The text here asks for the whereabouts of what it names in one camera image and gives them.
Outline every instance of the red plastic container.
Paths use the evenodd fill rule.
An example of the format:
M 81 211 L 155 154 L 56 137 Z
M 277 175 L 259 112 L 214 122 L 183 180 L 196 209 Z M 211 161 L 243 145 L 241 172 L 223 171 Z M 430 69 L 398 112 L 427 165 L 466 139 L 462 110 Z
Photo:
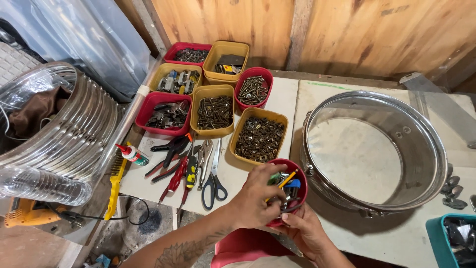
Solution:
M 293 179 L 299 179 L 299 181 L 301 182 L 301 188 L 299 188 L 299 190 L 297 191 L 297 196 L 300 197 L 301 199 L 299 201 L 291 202 L 290 207 L 293 207 L 296 205 L 302 205 L 307 197 L 307 179 L 302 169 L 291 160 L 282 159 L 282 158 L 271 160 L 268 163 L 287 164 L 288 169 L 286 170 L 286 172 L 288 173 L 293 172 L 296 168 L 299 169 L 298 173 L 294 175 Z M 290 213 L 295 214 L 298 210 L 299 208 L 291 211 Z M 278 227 L 280 225 L 283 225 L 283 221 L 280 218 L 274 219 L 270 221 L 270 223 L 266 224 L 267 227 Z
M 188 109 L 187 118 L 185 119 L 185 125 L 181 128 L 174 127 L 168 129 L 160 129 L 155 127 L 146 126 L 147 121 L 154 112 L 154 107 L 158 103 L 176 103 L 181 101 L 188 101 L 190 107 Z M 190 111 L 192 110 L 192 98 L 188 95 L 171 94 L 165 92 L 151 92 L 146 96 L 144 103 L 142 104 L 139 114 L 136 117 L 136 124 L 141 128 L 149 131 L 150 133 L 162 134 L 168 136 L 181 136 L 187 134 L 190 130 Z
M 186 65 L 198 65 L 198 66 L 202 67 L 202 66 L 203 66 L 203 63 L 204 63 L 205 61 L 200 62 L 200 63 L 174 61 L 175 54 L 177 53 L 177 51 L 179 51 L 179 50 L 181 50 L 181 49 L 186 49 L 186 48 L 193 48 L 193 49 L 200 49 L 200 50 L 206 49 L 206 50 L 210 51 L 211 45 L 210 45 L 210 44 L 198 44 L 198 43 L 177 42 L 177 43 L 173 44 L 173 45 L 170 47 L 170 49 L 167 51 L 167 53 L 165 53 L 165 56 L 164 56 L 165 62 L 168 62 L 168 63 L 178 63 L 178 64 L 186 64 Z
M 241 86 L 243 85 L 243 82 L 245 81 L 245 79 L 247 79 L 250 76 L 255 76 L 255 75 L 262 75 L 263 76 L 263 78 L 265 79 L 265 82 L 268 84 L 268 88 L 269 88 L 268 89 L 268 94 L 267 94 L 265 100 L 263 100 L 262 102 L 260 102 L 256 105 L 246 105 L 246 104 L 244 104 L 244 103 L 242 103 L 241 101 L 238 100 L 238 94 L 241 90 Z M 270 71 L 268 71 L 267 69 L 262 68 L 262 67 L 251 67 L 251 68 L 247 69 L 246 71 L 244 71 L 241 74 L 241 76 L 238 80 L 238 83 L 235 86 L 234 96 L 235 96 L 235 101 L 238 104 L 238 108 L 241 111 L 244 111 L 246 108 L 250 108 L 250 107 L 262 108 L 266 104 L 266 102 L 268 101 L 268 98 L 269 98 L 269 95 L 271 94 L 271 89 L 272 88 L 273 88 L 273 75 L 271 74 Z

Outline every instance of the yellow plastic container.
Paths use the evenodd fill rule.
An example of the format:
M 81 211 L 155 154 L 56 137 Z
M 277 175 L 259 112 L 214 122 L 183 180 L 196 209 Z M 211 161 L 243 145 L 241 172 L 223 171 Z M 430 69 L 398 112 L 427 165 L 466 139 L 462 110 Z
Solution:
M 190 127 L 202 136 L 225 136 L 233 132 L 235 126 L 235 101 L 233 97 L 233 87 L 230 85 L 210 85 L 201 86 L 194 91 L 192 114 L 190 115 Z M 230 126 L 218 129 L 198 129 L 198 108 L 200 101 L 204 98 L 218 97 L 226 95 L 231 99 L 231 110 L 233 112 L 233 121 Z
M 214 72 L 215 65 L 220 59 L 221 55 L 237 55 L 245 57 L 245 62 L 243 67 L 238 74 L 224 74 Z M 216 41 L 213 43 L 210 53 L 208 54 L 205 62 L 203 63 L 203 71 L 205 72 L 205 77 L 226 80 L 226 81 L 238 81 L 241 74 L 244 72 L 246 67 L 246 62 L 248 61 L 249 55 L 249 46 L 243 43 L 228 42 L 228 41 Z
M 205 76 L 205 79 L 208 81 L 208 83 L 210 85 L 230 85 L 232 86 L 233 88 L 235 88 L 235 86 L 237 85 L 238 81 L 239 80 L 236 80 L 236 81 L 226 81 L 226 80 L 220 80 L 220 79 L 213 79 L 213 78 L 209 78 L 209 77 L 206 77 Z
M 200 74 L 200 77 L 198 78 L 197 83 L 195 83 L 195 86 L 193 87 L 192 94 L 189 94 L 190 98 L 193 99 L 193 95 L 195 94 L 195 91 L 203 83 L 202 68 L 197 65 L 186 65 L 186 64 L 175 64 L 175 63 L 161 64 L 159 68 L 157 69 L 157 72 L 155 73 L 154 78 L 152 79 L 152 83 L 150 84 L 150 90 L 157 91 L 157 86 L 159 85 L 159 81 L 163 77 L 168 76 L 171 70 L 175 70 L 178 73 L 177 75 L 179 75 L 183 71 L 197 71 Z
M 250 117 L 257 117 L 257 118 L 266 117 L 268 120 L 276 121 L 276 122 L 281 123 L 281 124 L 284 125 L 283 135 L 281 137 L 281 140 L 279 141 L 279 148 L 278 148 L 278 151 L 276 152 L 276 156 L 279 155 L 279 152 L 281 151 L 281 146 L 283 145 L 283 141 L 284 141 L 284 138 L 286 136 L 286 130 L 288 128 L 288 118 L 285 117 L 282 114 L 275 113 L 275 112 L 272 112 L 272 111 L 269 111 L 269 110 L 264 110 L 264 109 L 261 109 L 261 108 L 255 108 L 255 107 L 246 108 L 243 111 L 243 114 L 241 115 L 241 118 L 238 121 L 236 131 L 233 133 L 233 136 L 231 137 L 231 140 L 230 140 L 230 152 L 236 158 L 238 158 L 239 160 L 243 160 L 243 161 L 245 161 L 247 163 L 250 163 L 250 164 L 253 164 L 253 165 L 260 165 L 260 164 L 262 164 L 261 162 L 256 162 L 256 161 L 253 161 L 253 160 L 250 160 L 250 159 L 246 159 L 244 157 L 241 157 L 241 156 L 238 156 L 238 155 L 235 154 L 235 148 L 236 148 L 236 144 L 237 144 L 239 134 L 240 134 L 241 130 L 243 129 L 243 126 L 245 125 L 246 120 Z

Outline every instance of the locking pliers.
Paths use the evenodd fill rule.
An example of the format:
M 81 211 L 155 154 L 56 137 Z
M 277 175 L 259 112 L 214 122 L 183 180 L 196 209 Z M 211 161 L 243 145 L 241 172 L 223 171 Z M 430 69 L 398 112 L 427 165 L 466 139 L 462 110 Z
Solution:
M 205 173 L 207 172 L 208 162 L 210 161 L 211 152 L 213 151 L 213 141 L 206 139 L 203 141 L 202 147 L 198 151 L 197 167 L 200 168 L 200 183 L 198 190 L 203 188 L 205 181 Z

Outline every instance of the plastic bottle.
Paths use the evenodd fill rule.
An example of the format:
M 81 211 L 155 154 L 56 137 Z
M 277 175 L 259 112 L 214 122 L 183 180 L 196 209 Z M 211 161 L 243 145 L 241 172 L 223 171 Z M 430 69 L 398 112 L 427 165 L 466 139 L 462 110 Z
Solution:
M 89 200 L 92 189 L 84 182 L 17 165 L 0 169 L 0 194 L 79 206 Z
M 133 162 L 134 164 L 145 166 L 149 163 L 149 157 L 145 155 L 145 153 L 139 151 L 136 147 L 131 145 L 123 146 L 119 144 L 116 144 L 116 146 L 121 150 L 122 157 Z

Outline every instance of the teal plastic bin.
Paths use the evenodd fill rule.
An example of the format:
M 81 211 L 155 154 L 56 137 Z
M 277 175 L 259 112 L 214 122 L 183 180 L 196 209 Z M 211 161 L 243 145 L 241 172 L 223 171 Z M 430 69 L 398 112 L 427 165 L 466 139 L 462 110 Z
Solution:
M 454 214 L 449 213 L 439 218 L 434 218 L 426 221 L 426 232 L 430 238 L 433 254 L 439 268 L 459 268 L 455 255 L 451 251 L 449 240 L 446 235 L 443 221 L 445 218 L 458 218 L 468 221 L 469 223 L 476 223 L 476 215 Z

